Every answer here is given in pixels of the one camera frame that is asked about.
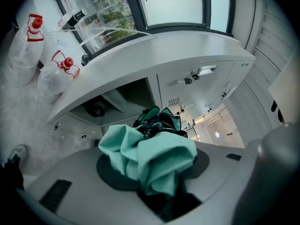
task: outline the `glass window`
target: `glass window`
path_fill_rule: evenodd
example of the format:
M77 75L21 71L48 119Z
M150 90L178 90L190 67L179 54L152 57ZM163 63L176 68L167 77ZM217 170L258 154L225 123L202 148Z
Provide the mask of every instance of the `glass window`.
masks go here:
M202 23L203 0L141 0L147 25Z
M64 0L67 12L85 9L86 16L75 26L90 52L101 50L105 46L135 34L130 31L105 30L101 27L136 29L127 0Z
M229 17L229 0L211 0L210 29L226 32Z

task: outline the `microfiber towel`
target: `microfiber towel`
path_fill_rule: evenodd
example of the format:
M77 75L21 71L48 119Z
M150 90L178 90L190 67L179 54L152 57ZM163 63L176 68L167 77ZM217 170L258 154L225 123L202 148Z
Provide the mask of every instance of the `microfiber towel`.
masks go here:
M174 196L178 174L193 165L194 141L168 132L144 140L127 125L112 125L99 143L100 150L122 175L138 180L146 195Z

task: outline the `white container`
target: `white container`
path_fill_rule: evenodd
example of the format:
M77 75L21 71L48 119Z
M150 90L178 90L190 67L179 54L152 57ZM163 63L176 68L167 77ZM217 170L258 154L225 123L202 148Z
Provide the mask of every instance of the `white container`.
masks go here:
M44 45L41 32L43 17L30 14L27 25L20 28L8 52L9 71L12 83L26 85L33 78Z
M73 64L73 59L66 58L58 50L51 61L42 69L37 82L36 99L44 103L57 100L61 94L70 86L80 72L80 68Z

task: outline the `window frame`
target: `window frame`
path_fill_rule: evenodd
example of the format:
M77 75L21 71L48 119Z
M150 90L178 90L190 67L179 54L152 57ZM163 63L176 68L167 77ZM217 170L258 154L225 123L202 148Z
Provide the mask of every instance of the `window frame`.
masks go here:
M148 32L151 34L161 33L161 32L169 32L169 31L183 31L183 30L190 30L190 31L205 31L205 32L212 32L221 35L225 35L228 37L233 37L232 30L234 24L234 15L235 15L235 4L236 0L229 1L229 16L227 22L227 29L226 32L221 32L217 30L210 29L210 21L211 21L211 0L203 0L203 23L191 23L191 22L175 22L175 23L163 23L158 25L151 25L147 26L146 18L144 15L143 7L141 0L127 0L132 12L133 19L135 21L135 27L138 31ZM61 0L56 0L57 5L64 15L66 13L66 9L64 8ZM77 31L72 31L75 38L78 40L79 43L82 43L83 40L80 37ZM99 51L91 54L90 50L86 45L83 45L83 50L87 53L90 57L90 60L94 59L95 57L99 56L100 54L118 46L125 42L140 38L145 36L144 34L134 34L129 37L125 37L121 40L117 40L115 42L110 43L109 45L105 46L104 48L100 49Z

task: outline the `bottle cap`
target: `bottle cap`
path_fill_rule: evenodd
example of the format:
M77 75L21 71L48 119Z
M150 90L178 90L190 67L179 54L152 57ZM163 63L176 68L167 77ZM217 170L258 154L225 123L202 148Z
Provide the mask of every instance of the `bottle cap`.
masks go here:
M72 65L73 65L73 59L71 58L66 58L65 61L64 61L64 65L68 68L70 68Z
M42 24L43 24L43 19L40 17L37 17L33 20L32 27L35 29L38 29L42 26Z

